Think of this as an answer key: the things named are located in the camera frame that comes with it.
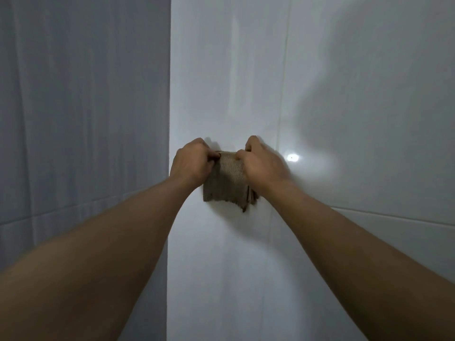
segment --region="person's left arm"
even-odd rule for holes
[[[219,154],[196,139],[169,178],[56,237],[0,275],[2,340],[116,340],[174,219]]]

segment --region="bright light spot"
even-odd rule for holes
[[[298,161],[299,158],[300,158],[300,157],[299,157],[298,154],[293,153],[293,154],[289,154],[289,155],[286,157],[286,160],[287,160],[287,161],[294,161],[294,162],[295,162],[295,161]]]

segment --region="cleaning cloth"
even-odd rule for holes
[[[227,201],[235,203],[245,212],[254,205],[258,194],[246,183],[242,161],[235,160],[235,152],[219,151],[210,175],[203,186],[204,201]]]

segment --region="brown cloth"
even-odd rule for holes
[[[242,161],[234,159],[235,152],[219,151],[219,154],[220,159],[204,183],[204,201],[232,202],[245,212],[249,204],[256,203],[258,194],[246,183]]]

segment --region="horizontal grout line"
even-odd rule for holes
[[[102,198],[100,198],[100,199],[92,200],[92,201],[89,201],[89,202],[84,202],[84,203],[80,203],[80,204],[75,204],[75,205],[69,205],[69,206],[61,207],[61,208],[58,208],[58,209],[51,210],[51,211],[49,211],[49,212],[42,212],[42,213],[37,213],[37,214],[25,216],[25,217],[23,217],[23,218],[17,218],[17,219],[9,220],[9,221],[0,223],[0,226],[12,224],[12,223],[15,223],[15,222],[19,222],[19,221],[23,221],[23,220],[27,220],[27,219],[31,219],[31,218],[36,218],[36,217],[39,217],[39,216],[43,216],[43,215],[50,214],[50,213],[54,213],[54,212],[58,212],[58,211],[64,211],[64,210],[66,210],[66,209],[73,208],[73,207],[85,206],[85,205],[88,205],[88,204],[90,204],[90,203],[94,203],[94,202],[98,202],[98,201],[102,201],[102,200],[111,199],[111,198],[113,198],[113,197],[120,197],[120,201],[122,201],[123,195],[126,195],[126,194],[134,194],[134,193],[136,193],[137,191],[139,191],[139,190],[131,191],[131,192],[124,193],[124,194],[120,194],[120,195],[112,195],[112,196],[102,197]]]
[[[396,218],[396,219],[403,219],[403,220],[409,220],[409,221],[418,221],[418,222],[424,222],[424,223],[429,223],[429,224],[436,224],[436,225],[442,225],[442,226],[455,227],[455,224],[449,224],[449,223],[440,222],[440,221],[431,221],[431,220],[423,220],[423,219],[417,219],[417,218],[408,218],[408,217],[404,217],[404,216],[398,216],[398,215],[392,215],[392,214],[383,214],[383,213],[369,212],[369,211],[360,211],[360,210],[353,209],[353,208],[345,208],[345,207],[338,207],[338,206],[329,206],[329,207],[330,208],[336,208],[336,209],[343,210],[343,211],[357,212],[357,213],[363,213],[363,214],[372,214],[372,215],[377,215],[377,216],[387,216],[387,217]]]

